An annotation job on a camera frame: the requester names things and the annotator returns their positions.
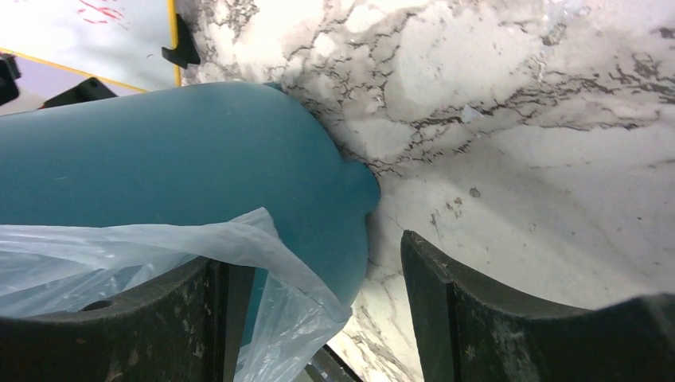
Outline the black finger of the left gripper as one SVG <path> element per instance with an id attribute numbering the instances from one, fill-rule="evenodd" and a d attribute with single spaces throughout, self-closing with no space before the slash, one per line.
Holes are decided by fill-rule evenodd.
<path id="1" fill-rule="evenodd" d="M 40 109 L 60 107 L 65 105 L 87 103 L 102 99 L 115 98 L 115 94 L 107 85 L 95 77 L 90 77 L 54 97 L 47 99 Z"/>

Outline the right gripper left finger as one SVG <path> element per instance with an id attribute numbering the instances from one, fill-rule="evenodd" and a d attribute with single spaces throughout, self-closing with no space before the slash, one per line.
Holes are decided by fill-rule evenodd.
<path id="1" fill-rule="evenodd" d="M 255 271 L 195 259 L 77 312 L 1 320 L 4 381 L 231 381 Z"/>

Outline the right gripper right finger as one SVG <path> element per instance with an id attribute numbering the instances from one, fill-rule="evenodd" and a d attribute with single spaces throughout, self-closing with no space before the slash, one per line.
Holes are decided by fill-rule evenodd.
<path id="1" fill-rule="evenodd" d="M 674 297 L 585 310 L 526 294 L 418 233 L 400 242 L 427 381 L 671 381 Z"/>

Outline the teal plastic trash bin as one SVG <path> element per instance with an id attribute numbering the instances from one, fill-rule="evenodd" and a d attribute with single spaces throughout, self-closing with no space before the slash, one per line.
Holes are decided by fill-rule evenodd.
<path id="1" fill-rule="evenodd" d="M 1 228 L 200 226 L 265 209 L 349 308 L 379 197 L 370 169 L 344 159 L 300 102 L 268 84 L 198 84 L 1 118 Z"/>

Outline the blue plastic trash bag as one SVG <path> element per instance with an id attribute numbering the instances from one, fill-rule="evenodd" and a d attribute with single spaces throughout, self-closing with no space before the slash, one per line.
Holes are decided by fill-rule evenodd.
<path id="1" fill-rule="evenodd" d="M 257 209 L 200 226 L 4 225 L 1 320 L 77 312 L 199 258 L 255 271 L 231 381 L 293 380 L 350 318 Z"/>

